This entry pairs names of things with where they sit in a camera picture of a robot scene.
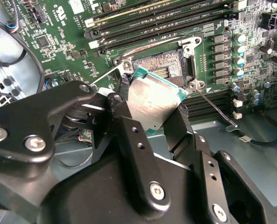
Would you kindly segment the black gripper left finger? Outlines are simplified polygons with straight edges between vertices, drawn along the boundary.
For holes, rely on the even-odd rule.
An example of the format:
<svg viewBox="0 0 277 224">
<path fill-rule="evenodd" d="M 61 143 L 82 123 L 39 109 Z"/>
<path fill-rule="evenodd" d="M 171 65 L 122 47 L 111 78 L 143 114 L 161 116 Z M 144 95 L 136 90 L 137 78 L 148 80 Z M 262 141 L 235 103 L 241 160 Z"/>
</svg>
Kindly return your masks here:
<svg viewBox="0 0 277 224">
<path fill-rule="evenodd" d="M 71 81 L 0 107 L 0 207 L 16 213 L 37 213 L 58 184 L 48 174 L 55 154 L 54 138 L 64 116 L 77 106 L 98 101 L 103 111 L 87 107 L 84 127 L 96 137 L 92 165 L 103 153 L 119 151 L 142 213 L 165 213 L 169 191 L 140 122 L 126 100 L 116 94 L 97 97 L 88 85 Z"/>
</svg>

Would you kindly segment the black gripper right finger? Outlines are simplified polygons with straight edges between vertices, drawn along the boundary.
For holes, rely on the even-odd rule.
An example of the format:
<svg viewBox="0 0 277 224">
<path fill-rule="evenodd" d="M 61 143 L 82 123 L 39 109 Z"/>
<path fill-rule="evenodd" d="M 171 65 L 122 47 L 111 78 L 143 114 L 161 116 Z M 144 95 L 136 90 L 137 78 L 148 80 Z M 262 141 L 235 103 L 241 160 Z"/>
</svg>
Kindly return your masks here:
<svg viewBox="0 0 277 224">
<path fill-rule="evenodd" d="M 277 224 L 277 211 L 231 154 L 213 153 L 179 108 L 164 122 L 168 149 L 188 166 L 201 224 Z"/>
</svg>

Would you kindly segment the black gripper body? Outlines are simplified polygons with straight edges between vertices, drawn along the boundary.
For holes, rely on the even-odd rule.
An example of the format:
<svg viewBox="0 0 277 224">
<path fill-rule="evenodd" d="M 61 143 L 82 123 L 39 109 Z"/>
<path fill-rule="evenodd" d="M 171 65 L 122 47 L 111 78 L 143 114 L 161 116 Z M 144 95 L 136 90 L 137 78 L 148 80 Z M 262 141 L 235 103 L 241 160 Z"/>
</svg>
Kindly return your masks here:
<svg viewBox="0 0 277 224">
<path fill-rule="evenodd" d="M 204 224 L 206 214 L 196 201 L 190 170 L 156 158 L 171 195 L 169 210 L 158 219 L 142 213 L 120 155 L 100 162 L 58 183 L 42 204 L 41 224 Z"/>
</svg>

